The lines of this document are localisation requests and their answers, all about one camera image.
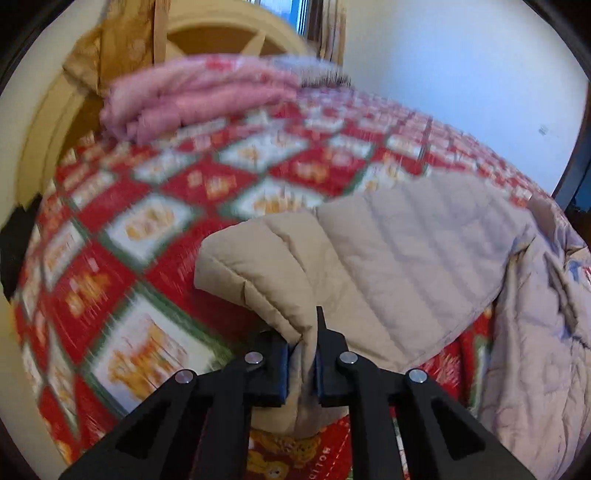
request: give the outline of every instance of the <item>brown curtain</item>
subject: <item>brown curtain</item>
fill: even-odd
[[[309,39],[318,42],[319,58],[338,65],[343,64],[346,20],[343,0],[313,1]]]

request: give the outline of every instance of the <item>bed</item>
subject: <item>bed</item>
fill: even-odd
[[[170,18],[168,58],[213,48],[309,53],[287,25],[251,4],[178,0]],[[212,45],[208,39],[227,28],[235,41]],[[40,412],[31,421],[43,419],[53,440],[43,436],[44,450],[54,443],[65,461],[40,460],[40,436],[28,451],[21,443],[43,479],[55,478],[174,371],[218,368],[258,328],[249,312],[195,291],[191,268],[208,234],[438,169],[478,176],[517,207],[539,191],[469,134],[346,88],[303,89],[294,102],[183,128],[147,147],[91,133],[100,107],[59,75],[34,115],[17,179],[18,203],[44,193],[12,304]],[[473,411],[492,321],[493,306],[423,365]],[[347,418],[303,440],[253,431],[251,446],[252,480],[350,474]]]

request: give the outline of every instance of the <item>folded cloth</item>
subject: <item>folded cloth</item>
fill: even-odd
[[[196,121],[292,100],[299,86],[297,74],[257,57],[186,57],[117,80],[100,121],[118,140],[146,143]]]
[[[195,286],[254,310],[294,346],[286,405],[255,411],[253,426],[309,436],[345,413],[311,394],[317,305],[352,351],[405,372],[502,292],[482,420],[538,478],[561,474],[591,430],[591,292],[567,275],[564,252],[588,267],[591,255],[576,234],[543,235],[535,216],[548,215],[534,210],[476,178],[433,173],[206,238]]]
[[[105,126],[119,140],[144,145],[184,125],[295,99],[296,90],[283,85],[233,82],[209,90],[162,96],[125,125],[105,123]]]

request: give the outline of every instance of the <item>curtain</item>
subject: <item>curtain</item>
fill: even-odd
[[[346,17],[343,0],[322,0],[319,58],[343,64]]]

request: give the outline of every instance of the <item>window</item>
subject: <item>window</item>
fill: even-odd
[[[250,0],[251,3],[265,7],[288,22],[303,35],[306,32],[308,0]]]

